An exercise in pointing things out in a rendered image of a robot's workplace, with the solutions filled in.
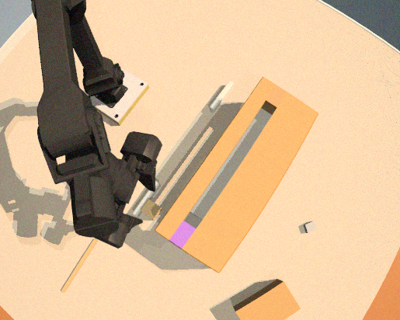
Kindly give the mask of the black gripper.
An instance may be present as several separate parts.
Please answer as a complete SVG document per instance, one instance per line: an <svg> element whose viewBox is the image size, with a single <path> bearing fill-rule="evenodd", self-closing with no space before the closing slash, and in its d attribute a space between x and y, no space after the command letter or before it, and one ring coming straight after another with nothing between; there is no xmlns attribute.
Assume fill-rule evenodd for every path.
<svg viewBox="0 0 400 320"><path fill-rule="evenodd" d="M148 190L155 192L156 166L162 142L158 136L131 131L127 134L120 152L122 159L116 159L116 166L110 177L119 228L111 235L98 237L101 242L117 249L124 244L130 230L143 221L123 213L126 203L130 203L139 180Z"/></svg>

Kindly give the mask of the orange flat bar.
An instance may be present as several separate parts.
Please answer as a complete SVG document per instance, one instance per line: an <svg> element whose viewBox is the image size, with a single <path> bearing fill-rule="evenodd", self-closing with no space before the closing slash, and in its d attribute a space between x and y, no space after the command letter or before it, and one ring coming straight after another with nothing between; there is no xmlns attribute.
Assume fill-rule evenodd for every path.
<svg viewBox="0 0 400 320"><path fill-rule="evenodd" d="M64 285L63 289L61 290L63 293L66 292L66 290L68 289L68 286L70 285L70 283L73 281L73 279L75 278L76 274L78 273L78 271L81 269L81 266L83 265L83 263L85 262L86 258L88 258L89 253L91 253L92 249L95 247L94 245L96 245L96 243L98 242L98 240L96 240L94 238L94 240L92 241L92 244L89 246L89 248L87 249L87 251L85 252L84 256L82 257L80 263L78 263L78 265L76 266L76 269L73 271L72 275L69 277L67 283Z"/></svg>

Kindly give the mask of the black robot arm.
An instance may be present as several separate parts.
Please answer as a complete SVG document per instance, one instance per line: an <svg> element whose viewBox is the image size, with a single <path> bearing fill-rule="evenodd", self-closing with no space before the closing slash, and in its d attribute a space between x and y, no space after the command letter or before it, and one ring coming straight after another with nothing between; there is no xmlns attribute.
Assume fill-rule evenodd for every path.
<svg viewBox="0 0 400 320"><path fill-rule="evenodd" d="M103 117L89 96L113 108L128 88L119 63L103 57L85 17L86 0L31 0L37 21L43 93L37 135L53 181L70 186L75 233L87 238L119 228L110 177L116 166ZM75 50L83 66L78 83ZM65 156L65 163L56 158Z"/></svg>

